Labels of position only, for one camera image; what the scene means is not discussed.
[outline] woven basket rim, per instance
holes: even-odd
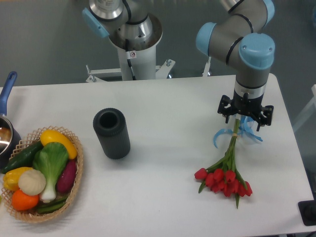
[[[65,212],[65,210],[72,204],[75,196],[77,195],[77,192],[80,187],[80,181],[83,174],[83,149],[82,144],[79,140],[79,138],[70,130],[64,128],[64,127],[57,127],[57,126],[49,126],[44,128],[39,128],[37,130],[34,130],[32,133],[28,133],[27,136],[25,136],[23,139],[19,141],[19,144],[16,145],[16,148],[14,149],[13,153],[11,154],[11,158],[13,158],[16,154],[18,154],[21,150],[29,146],[35,141],[40,140],[40,135],[45,130],[56,130],[64,134],[66,137],[68,137],[71,142],[74,144],[74,146],[77,149],[78,155],[76,158],[76,164],[77,164],[77,172],[76,172],[76,178],[74,185],[69,193],[69,196],[66,200],[66,203],[64,206],[62,206],[59,210],[54,211],[53,213],[48,214],[37,214],[34,211],[16,211],[12,205],[11,205],[11,198],[13,195],[13,191],[7,190],[5,188],[2,188],[2,201],[4,202],[4,205],[6,206],[7,212],[15,217],[17,220],[21,220],[23,222],[27,223],[41,223],[48,220],[52,220]]]

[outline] orange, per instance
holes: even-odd
[[[39,195],[29,196],[20,189],[14,192],[12,196],[12,206],[17,211],[25,211],[35,207],[40,200]]]

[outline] pot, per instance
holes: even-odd
[[[10,72],[0,94],[0,169],[8,164],[15,146],[21,140],[19,133],[6,118],[7,101],[16,78],[17,73]]]

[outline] black cylinder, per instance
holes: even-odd
[[[111,159],[125,157],[130,151],[130,141],[123,113],[106,108],[96,114],[93,128],[105,155]]]

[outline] plastic vegetable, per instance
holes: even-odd
[[[19,179],[20,189],[27,195],[40,194],[46,185],[45,176],[36,169],[25,171]]]
[[[32,168],[30,167],[21,167],[17,169],[13,169],[5,174],[3,177],[3,186],[6,189],[9,189],[11,191],[17,191],[19,189],[19,178],[20,176],[26,172],[27,170],[30,170]]]
[[[51,201],[49,204],[43,204],[36,208],[38,214],[47,214],[59,210],[66,203],[68,196],[62,197],[58,200]]]
[[[77,165],[75,160],[71,160],[67,163],[62,175],[57,181],[57,191],[60,193],[67,193],[74,185],[76,178]]]
[[[43,146],[46,146],[50,142],[59,142],[63,144],[69,154],[69,159],[77,157],[77,150],[74,144],[62,133],[55,130],[46,130],[40,135],[40,141]]]
[[[32,143],[27,148],[16,154],[15,157],[10,159],[8,165],[2,169],[1,173],[5,174],[10,170],[20,167],[32,167],[36,152],[40,151],[42,148],[43,145],[40,141]]]
[[[35,207],[39,202],[39,196],[29,196],[22,192],[22,190],[17,190],[12,195],[12,206],[17,211],[26,211]]]
[[[48,143],[33,161],[33,167],[39,170],[46,179],[45,189],[39,197],[44,203],[56,198],[55,185],[68,161],[68,152],[65,146],[58,142]]]

